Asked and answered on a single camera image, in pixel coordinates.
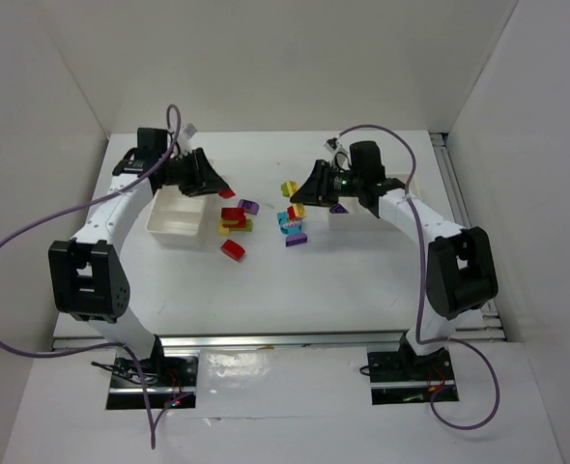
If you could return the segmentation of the red green yellow lego stack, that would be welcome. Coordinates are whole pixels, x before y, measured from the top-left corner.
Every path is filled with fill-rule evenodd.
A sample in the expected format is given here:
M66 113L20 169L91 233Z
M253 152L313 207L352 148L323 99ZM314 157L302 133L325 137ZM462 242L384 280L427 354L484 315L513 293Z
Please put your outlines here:
M304 205L293 200L298 189L299 186L295 181L286 181L281 185L282 195L290 200L290 205L286 209L288 219L304 219L306 217Z

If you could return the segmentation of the red small lego brick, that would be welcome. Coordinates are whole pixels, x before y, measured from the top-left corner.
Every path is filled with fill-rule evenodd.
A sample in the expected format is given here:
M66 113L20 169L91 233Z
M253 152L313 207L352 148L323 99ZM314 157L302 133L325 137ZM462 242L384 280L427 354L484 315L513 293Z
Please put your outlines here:
M219 195L221 198L227 199L227 198L232 198L232 197L234 197L236 194L235 194L235 192L234 192L233 190L231 190L231 189L224 189L224 190L221 190L221 191L218 193L218 195Z

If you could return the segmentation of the red curved lego brick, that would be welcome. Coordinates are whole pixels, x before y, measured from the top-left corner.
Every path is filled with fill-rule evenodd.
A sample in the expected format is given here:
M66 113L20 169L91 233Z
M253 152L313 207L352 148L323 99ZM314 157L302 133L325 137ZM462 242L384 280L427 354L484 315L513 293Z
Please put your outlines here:
M221 252L230 259L240 262L246 255L245 248L237 242L228 239L220 247Z

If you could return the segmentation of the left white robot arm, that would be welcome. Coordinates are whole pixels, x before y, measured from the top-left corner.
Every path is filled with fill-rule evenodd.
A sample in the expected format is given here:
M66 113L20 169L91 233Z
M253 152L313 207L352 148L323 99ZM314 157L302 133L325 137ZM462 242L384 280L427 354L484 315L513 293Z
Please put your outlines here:
M120 253L131 227L163 188L190 198L229 188L204 150L190 147L195 133L192 125L180 131L138 129L135 147L112 171L104 201L71 239L48 249L57 309L121 344L126 358L158 363L163 356L159 337L129 307L131 289Z

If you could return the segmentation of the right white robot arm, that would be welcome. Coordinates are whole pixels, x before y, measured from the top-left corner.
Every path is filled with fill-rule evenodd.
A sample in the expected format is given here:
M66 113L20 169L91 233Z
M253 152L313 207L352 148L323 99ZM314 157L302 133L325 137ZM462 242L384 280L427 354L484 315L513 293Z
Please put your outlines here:
M327 141L331 160L316 160L309 178L292 195L294 204L329 208L354 198L375 218L412 239L421 254L416 321L400 342L399 354L411 366L437 358L455 333L460 317L481 308L498 293L488 234L467 228L424 204L408 184L385 174L374 141L344 149Z

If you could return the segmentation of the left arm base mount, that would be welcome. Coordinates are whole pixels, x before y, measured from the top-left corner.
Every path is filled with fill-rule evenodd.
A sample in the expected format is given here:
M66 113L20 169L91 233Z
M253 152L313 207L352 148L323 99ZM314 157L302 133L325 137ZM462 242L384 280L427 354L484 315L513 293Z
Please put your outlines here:
M147 395L152 409L194 409L199 370L197 353L163 355L158 367L142 360ZM91 367L109 375L105 409L139 410L145 407L138 371L129 359L117 356L114 362L91 362Z

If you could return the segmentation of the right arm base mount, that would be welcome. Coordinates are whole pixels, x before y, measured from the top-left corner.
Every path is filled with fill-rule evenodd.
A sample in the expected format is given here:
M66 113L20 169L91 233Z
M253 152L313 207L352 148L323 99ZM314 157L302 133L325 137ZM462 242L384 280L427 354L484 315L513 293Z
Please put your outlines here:
M367 363L358 372L370 382L373 405L456 402L452 359L445 348L418 356L402 335L395 349L367 353Z

